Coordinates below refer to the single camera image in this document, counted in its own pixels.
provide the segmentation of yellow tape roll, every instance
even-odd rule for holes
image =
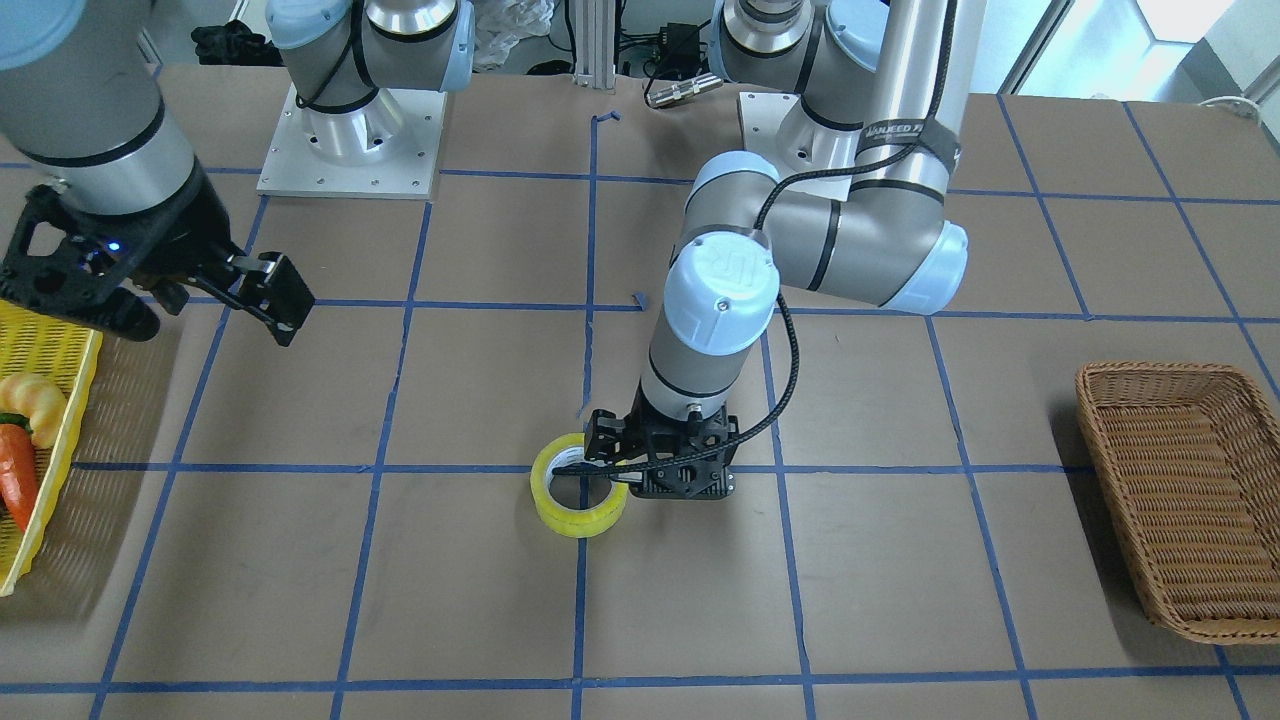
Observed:
[[[552,497],[552,469],[580,462],[586,438],[582,433],[570,433],[552,441],[538,454],[529,474],[529,488],[534,493],[534,507],[548,528],[567,538],[590,538],[608,530],[622,516],[627,503],[627,484],[614,482],[604,501],[586,510],[564,507]]]

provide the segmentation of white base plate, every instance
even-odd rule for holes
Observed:
[[[338,165],[311,149],[302,110],[289,87],[271,147],[257,178],[261,195],[289,197],[380,197],[430,200],[444,129],[444,92],[392,90],[412,142],[399,155],[371,165]]]
[[[739,92],[737,95],[737,115],[742,120],[742,146],[773,163],[782,177],[800,172],[791,167],[787,158],[782,158],[777,142],[782,118],[786,118],[799,101],[799,95],[777,92]],[[817,179],[797,182],[788,186],[787,190],[832,200],[847,200],[849,183],[850,178]]]

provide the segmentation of yellow basket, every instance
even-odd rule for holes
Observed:
[[[0,597],[13,594],[14,584],[31,570],[31,561],[45,539],[45,528],[54,515],[58,495],[72,465],[72,452],[79,439],[88,386],[93,382],[101,346],[102,334],[96,331],[0,302],[0,377],[40,373],[58,383],[68,398],[54,447],[36,451],[36,473],[41,484],[26,534],[18,530],[4,503],[0,503]]]

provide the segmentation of robotic arm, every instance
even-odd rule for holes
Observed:
[[[195,287],[261,320],[287,346],[315,302],[288,258],[230,240],[227,210],[133,38],[141,0],[0,5],[0,131],[47,176],[0,261],[0,300],[145,341],[160,327],[127,279],[169,314]],[[65,233],[33,254],[41,224]]]
[[[959,158],[983,0],[896,0],[887,17],[882,10],[877,0],[833,0],[824,13],[809,0],[717,6],[713,68],[801,94],[799,122],[812,129],[792,133],[800,143],[792,155],[812,163],[814,138],[828,149],[840,140],[854,167],[792,174],[733,151],[701,169],[632,409],[623,419],[593,413],[584,455],[603,466],[553,474],[631,474],[623,482],[640,497],[726,497],[735,448],[777,419],[795,387],[799,348],[781,284],[918,314],[950,302],[968,238],[943,220],[942,201]],[[859,19],[865,27],[854,27]],[[852,177],[845,201],[787,190],[838,176]],[[778,406],[740,432],[724,398],[774,299],[791,342],[791,379]],[[618,466],[635,459],[644,462]]]

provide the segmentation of wicker basket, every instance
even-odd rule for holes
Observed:
[[[1155,624],[1280,643],[1280,432],[1230,365],[1091,363],[1080,429]]]

